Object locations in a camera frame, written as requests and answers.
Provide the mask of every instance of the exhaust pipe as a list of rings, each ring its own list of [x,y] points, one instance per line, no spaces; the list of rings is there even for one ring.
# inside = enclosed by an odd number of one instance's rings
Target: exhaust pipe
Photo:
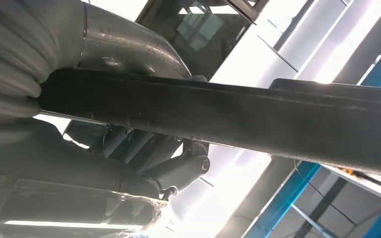
[[[40,112],[27,97],[60,68],[187,79],[166,39],[80,0],[0,1],[0,120]]]

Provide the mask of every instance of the black axle beam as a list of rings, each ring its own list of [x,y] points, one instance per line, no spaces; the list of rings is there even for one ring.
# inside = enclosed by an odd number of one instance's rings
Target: black axle beam
[[[321,85],[330,96],[278,84],[272,90],[60,70],[42,85],[38,102],[59,115],[381,174],[381,89],[344,86],[340,94],[337,85]]]

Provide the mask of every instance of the window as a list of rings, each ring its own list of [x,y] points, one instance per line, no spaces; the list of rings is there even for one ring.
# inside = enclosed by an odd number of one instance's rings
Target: window
[[[165,37],[190,72],[208,80],[250,26],[223,0],[149,1],[137,22]]]

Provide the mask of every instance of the glass panel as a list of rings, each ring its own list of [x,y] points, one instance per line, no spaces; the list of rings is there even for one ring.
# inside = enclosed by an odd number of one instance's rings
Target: glass panel
[[[306,1],[270,0],[256,20],[258,35],[270,46],[274,46]]]
[[[223,0],[152,1],[143,13],[138,23],[165,37],[190,72],[208,80],[250,25]]]

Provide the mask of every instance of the bolt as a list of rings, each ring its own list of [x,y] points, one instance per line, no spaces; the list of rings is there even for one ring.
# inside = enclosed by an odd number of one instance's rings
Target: bolt
[[[209,169],[209,160],[208,158],[204,158],[201,162],[201,170],[203,172],[206,172],[208,171],[208,169]]]

